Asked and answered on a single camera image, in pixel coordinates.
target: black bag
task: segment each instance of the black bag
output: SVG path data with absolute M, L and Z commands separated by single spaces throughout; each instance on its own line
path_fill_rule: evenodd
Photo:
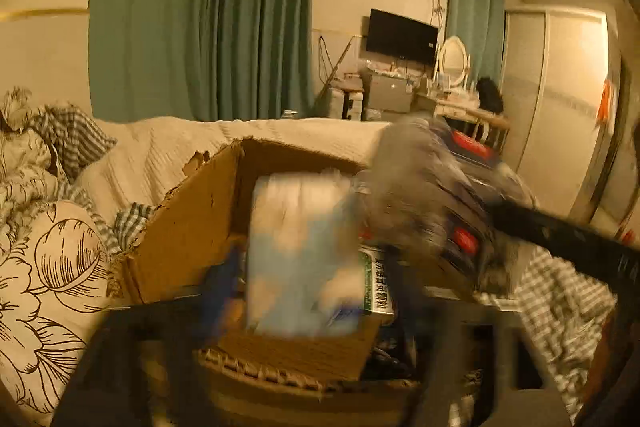
M 480 109 L 490 111 L 495 114 L 504 112 L 504 103 L 498 86 L 488 76 L 478 79 L 478 96 L 480 97 Z

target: storage box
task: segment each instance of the storage box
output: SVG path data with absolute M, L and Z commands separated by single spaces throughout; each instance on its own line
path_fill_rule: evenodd
M 246 236 L 255 182 L 275 172 L 355 174 L 364 166 L 276 142 L 245 139 L 220 150 L 174 188 L 149 221 L 124 267 L 136 301 L 171 298 L 220 263 L 228 237 Z M 379 319 L 354 335 L 275 339 L 229 331 L 200 362 L 215 405 L 234 425 L 391 427 L 412 390 L 406 381 L 356 382 Z
M 414 90 L 406 79 L 371 72 L 364 75 L 362 80 L 365 107 L 396 113 L 406 113 L 411 109 Z

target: wardrobe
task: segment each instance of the wardrobe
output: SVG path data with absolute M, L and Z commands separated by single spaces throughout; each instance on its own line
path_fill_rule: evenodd
M 508 10 L 500 90 L 511 130 L 502 157 L 542 210 L 567 216 L 596 152 L 609 66 L 604 13 Z

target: bed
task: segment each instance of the bed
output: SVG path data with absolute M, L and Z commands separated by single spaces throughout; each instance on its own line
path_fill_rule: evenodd
M 0 111 L 0 303 L 12 303 L 0 317 L 0 378 L 43 425 L 100 313 L 121 296 L 111 264 L 182 181 L 194 152 L 254 136 L 366 162 L 386 125 L 169 117 L 117 124 L 74 107 L 31 107 L 20 89 Z M 71 263 L 68 245 L 76 245 Z M 574 418 L 614 296 L 538 248 L 513 298 Z

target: oval mirror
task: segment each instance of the oval mirror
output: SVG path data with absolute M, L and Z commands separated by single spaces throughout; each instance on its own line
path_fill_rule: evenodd
M 445 75 L 449 87 L 463 83 L 468 69 L 465 45 L 458 37 L 449 37 L 438 52 L 438 71 Z

